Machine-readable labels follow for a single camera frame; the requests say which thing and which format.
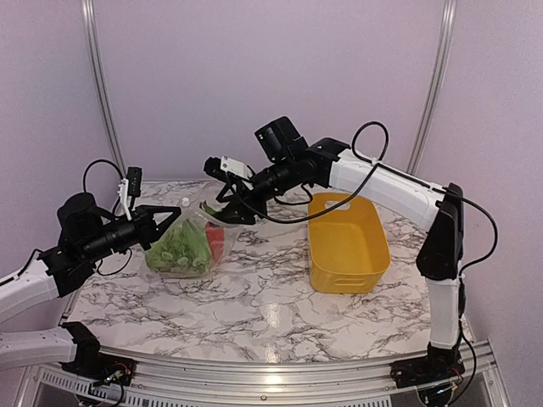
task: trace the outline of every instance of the transparent plastic bag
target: transparent plastic bag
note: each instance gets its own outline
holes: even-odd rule
[[[220,209],[215,201],[220,190],[220,185],[209,183],[192,202],[181,200],[182,215],[145,253],[150,270],[175,278],[204,276],[228,256],[241,227],[212,216]]]

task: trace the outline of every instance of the robotic arm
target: robotic arm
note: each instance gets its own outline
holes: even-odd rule
[[[458,350],[465,303],[459,275],[462,189],[419,180],[358,153],[360,159],[349,145],[332,138],[309,146],[286,117],[262,127],[255,135],[273,163],[264,170],[254,173],[228,157],[209,158],[205,163],[205,172],[226,184],[217,200],[227,205],[217,217],[252,225],[257,215],[267,217],[268,200],[293,187],[306,183],[353,193],[373,171],[358,195],[405,216],[428,233],[417,256],[417,268],[426,278],[430,297],[428,355],[394,363],[392,377],[402,388],[445,380],[456,376],[457,371],[463,373]]]
[[[37,259],[31,256],[21,270],[0,280],[0,322],[33,305],[73,293],[94,273],[95,262],[113,253],[124,254],[136,244],[149,249],[181,210],[151,205],[132,209],[127,199],[140,196],[140,183],[141,169],[129,168],[119,189],[125,209],[122,216],[99,208],[89,192],[69,198],[57,212],[59,244],[45,252],[35,250],[40,252]],[[157,223],[157,214],[169,215]],[[59,361],[67,371],[103,380],[115,364],[133,364],[100,354],[99,349],[98,340],[80,322],[41,332],[0,333],[0,370]]]

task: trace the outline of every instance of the marble surface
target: marble surface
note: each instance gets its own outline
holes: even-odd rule
[[[175,205],[201,186],[146,182],[137,204]],[[428,292],[414,265],[423,233],[387,209],[378,212],[392,264],[370,294],[316,293],[307,225],[259,221],[242,231],[218,270],[196,280],[158,278],[136,248],[121,273],[89,278],[70,321],[82,321],[104,346],[201,360],[318,362],[424,350]],[[276,217],[305,213],[270,205]],[[125,262],[112,256],[101,270]]]

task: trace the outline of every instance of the yellow basket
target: yellow basket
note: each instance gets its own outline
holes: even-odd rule
[[[347,198],[318,193],[309,215]],[[390,266],[387,239],[372,202],[356,197],[309,222],[311,285],[321,293],[369,293]]]

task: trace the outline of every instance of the green vegetable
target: green vegetable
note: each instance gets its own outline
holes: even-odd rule
[[[204,226],[191,220],[174,223],[145,254],[151,270],[183,276],[201,276],[211,265],[211,251]]]

